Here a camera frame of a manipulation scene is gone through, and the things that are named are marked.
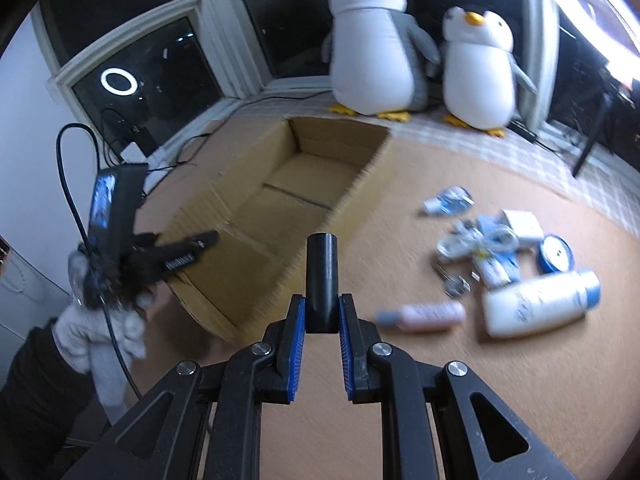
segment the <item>yellow beak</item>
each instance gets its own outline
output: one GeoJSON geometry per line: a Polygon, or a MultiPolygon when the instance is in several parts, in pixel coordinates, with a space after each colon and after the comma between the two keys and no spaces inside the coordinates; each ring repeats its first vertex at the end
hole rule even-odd
{"type": "Polygon", "coordinates": [[[479,27],[484,23],[484,16],[481,16],[477,12],[468,12],[465,14],[465,20],[469,25],[479,27]]]}

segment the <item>metal keychain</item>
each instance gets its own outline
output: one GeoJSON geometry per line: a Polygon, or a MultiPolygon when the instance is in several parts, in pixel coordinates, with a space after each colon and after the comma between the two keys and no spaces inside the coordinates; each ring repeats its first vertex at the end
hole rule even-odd
{"type": "Polygon", "coordinates": [[[449,274],[439,262],[437,256],[431,259],[431,266],[444,280],[444,291],[450,298],[459,298],[471,290],[470,285],[462,276],[452,276],[449,274]]]}

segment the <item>black cylinder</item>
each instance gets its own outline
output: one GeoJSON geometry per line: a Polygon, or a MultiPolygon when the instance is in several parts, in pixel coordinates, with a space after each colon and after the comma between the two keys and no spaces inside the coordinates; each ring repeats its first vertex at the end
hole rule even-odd
{"type": "Polygon", "coordinates": [[[315,233],[306,239],[305,331],[338,333],[338,238],[315,233]]]}

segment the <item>large penguin plush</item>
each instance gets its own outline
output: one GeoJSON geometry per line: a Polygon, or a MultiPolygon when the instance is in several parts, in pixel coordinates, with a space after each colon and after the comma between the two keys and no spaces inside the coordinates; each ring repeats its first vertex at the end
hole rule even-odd
{"type": "Polygon", "coordinates": [[[407,122],[428,100],[426,66],[440,65],[440,52],[407,0],[329,0],[334,26],[322,44],[330,62],[333,112],[407,122]]]}
{"type": "Polygon", "coordinates": [[[444,104],[448,123],[504,136],[516,107],[513,78],[530,92],[536,86],[513,59],[513,34],[494,12],[449,9],[442,24],[444,104]]]}

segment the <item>pink bottle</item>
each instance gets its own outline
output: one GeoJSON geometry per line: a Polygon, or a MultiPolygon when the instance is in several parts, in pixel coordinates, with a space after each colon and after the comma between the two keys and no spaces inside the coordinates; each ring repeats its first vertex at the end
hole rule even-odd
{"type": "Polygon", "coordinates": [[[376,324],[397,327],[403,332],[437,332],[448,330],[466,319],[465,308],[459,301],[425,305],[403,305],[395,312],[379,312],[376,324]]]}

